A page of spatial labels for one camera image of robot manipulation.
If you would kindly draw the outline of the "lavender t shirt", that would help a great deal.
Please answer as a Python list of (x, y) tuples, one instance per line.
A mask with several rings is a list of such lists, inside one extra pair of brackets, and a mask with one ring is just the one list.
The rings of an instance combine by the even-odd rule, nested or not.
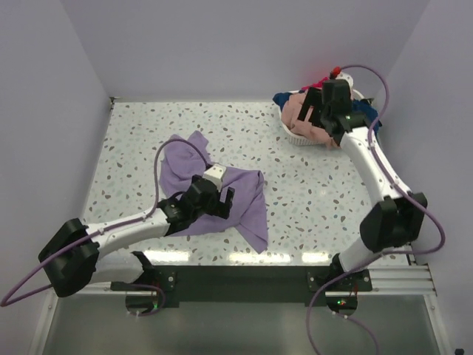
[[(164, 148), (160, 164), (159, 184), (166, 197), (186, 191), (191, 178), (202, 175), (204, 163), (211, 160), (206, 150), (208, 140), (202, 133), (193, 132), (185, 143), (173, 142)], [(197, 236), (217, 233), (234, 227), (258, 253), (268, 247), (267, 209), (261, 171), (229, 166), (223, 180), (224, 188), (234, 189), (233, 206), (228, 219), (203, 215), (177, 236)]]

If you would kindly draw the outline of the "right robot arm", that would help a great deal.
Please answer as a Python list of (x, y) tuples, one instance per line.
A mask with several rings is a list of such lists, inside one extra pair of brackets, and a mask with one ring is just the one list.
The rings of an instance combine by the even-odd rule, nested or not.
[(304, 118), (323, 129), (348, 155), (370, 197), (371, 209), (360, 223), (359, 238), (332, 258), (322, 279), (344, 291), (355, 282), (355, 267), (418, 239), (427, 199), (422, 193), (412, 193), (396, 176), (379, 148), (370, 119), (353, 108), (347, 81), (328, 80), (320, 89), (309, 88), (298, 116)]

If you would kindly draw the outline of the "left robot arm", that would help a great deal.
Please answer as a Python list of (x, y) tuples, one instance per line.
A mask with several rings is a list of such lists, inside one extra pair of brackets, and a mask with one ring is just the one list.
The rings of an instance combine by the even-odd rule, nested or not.
[(129, 283), (147, 289), (153, 272), (136, 256), (121, 256), (110, 265), (109, 254), (155, 237), (185, 231), (203, 215), (228, 219), (234, 189), (222, 188), (198, 175), (182, 194), (161, 200), (149, 210), (111, 223), (68, 220), (40, 251), (38, 259), (58, 297), (76, 294), (91, 283)]

